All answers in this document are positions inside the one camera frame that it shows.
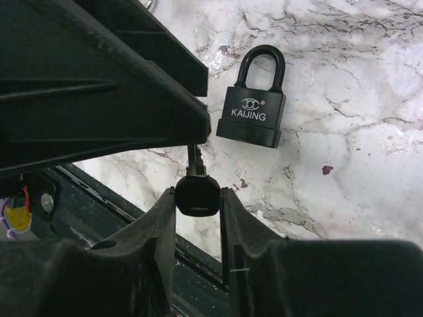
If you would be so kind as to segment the black-headed key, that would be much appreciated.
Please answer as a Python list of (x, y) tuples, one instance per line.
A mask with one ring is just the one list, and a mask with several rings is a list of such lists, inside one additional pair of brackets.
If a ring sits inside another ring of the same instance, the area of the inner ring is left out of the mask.
[(211, 217), (219, 211), (220, 185), (207, 173), (199, 147), (188, 145), (187, 149), (186, 176), (174, 190), (176, 206), (189, 217)]

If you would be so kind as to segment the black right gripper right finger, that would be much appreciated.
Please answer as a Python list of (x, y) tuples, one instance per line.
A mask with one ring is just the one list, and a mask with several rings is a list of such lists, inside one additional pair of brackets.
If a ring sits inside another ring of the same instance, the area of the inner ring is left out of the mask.
[(220, 194), (232, 316), (421, 316), (422, 249), (404, 240), (284, 238)]

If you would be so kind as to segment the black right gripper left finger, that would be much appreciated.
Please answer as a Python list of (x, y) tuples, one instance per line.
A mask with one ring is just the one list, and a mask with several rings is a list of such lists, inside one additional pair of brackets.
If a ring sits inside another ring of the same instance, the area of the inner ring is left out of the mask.
[(1, 243), (2, 316), (168, 316), (176, 240), (173, 188), (112, 236)]

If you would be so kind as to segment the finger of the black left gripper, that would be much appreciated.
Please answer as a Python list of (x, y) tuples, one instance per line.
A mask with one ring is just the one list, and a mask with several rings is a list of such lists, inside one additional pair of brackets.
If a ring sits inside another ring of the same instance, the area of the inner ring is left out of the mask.
[(1, 2), (1, 170), (202, 144), (208, 68), (138, 1)]

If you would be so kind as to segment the black Kaijing padlock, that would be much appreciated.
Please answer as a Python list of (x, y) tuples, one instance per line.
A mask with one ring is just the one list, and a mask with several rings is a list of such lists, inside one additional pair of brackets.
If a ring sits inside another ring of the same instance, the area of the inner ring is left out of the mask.
[[(275, 62), (274, 78), (268, 90), (247, 86), (250, 65), (261, 55), (267, 55)], [(285, 70), (286, 61), (278, 48), (259, 45), (248, 51), (239, 67), (237, 81), (227, 88), (216, 135), (261, 147), (278, 148), (286, 103), (282, 90)]]

